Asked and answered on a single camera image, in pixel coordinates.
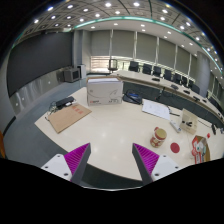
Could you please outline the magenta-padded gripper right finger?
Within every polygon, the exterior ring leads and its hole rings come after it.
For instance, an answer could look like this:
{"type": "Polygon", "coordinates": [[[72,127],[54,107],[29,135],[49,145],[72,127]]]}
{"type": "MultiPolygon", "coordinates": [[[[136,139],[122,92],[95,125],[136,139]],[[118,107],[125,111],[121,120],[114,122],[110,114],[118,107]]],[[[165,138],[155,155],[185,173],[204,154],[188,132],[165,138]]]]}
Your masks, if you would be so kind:
{"type": "Polygon", "coordinates": [[[180,166],[168,155],[158,155],[137,143],[132,145],[132,154],[135,158],[143,185],[152,183],[180,170],[180,166]]]}

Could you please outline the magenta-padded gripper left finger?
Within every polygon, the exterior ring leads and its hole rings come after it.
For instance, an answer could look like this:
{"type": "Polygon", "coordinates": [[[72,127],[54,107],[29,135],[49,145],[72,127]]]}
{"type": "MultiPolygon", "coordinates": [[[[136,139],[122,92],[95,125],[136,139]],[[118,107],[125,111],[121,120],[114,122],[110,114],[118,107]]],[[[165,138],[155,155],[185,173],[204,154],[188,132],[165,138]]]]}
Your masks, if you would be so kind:
{"type": "Polygon", "coordinates": [[[87,143],[66,155],[56,154],[42,166],[42,169],[79,185],[90,154],[91,144],[87,143]]]}

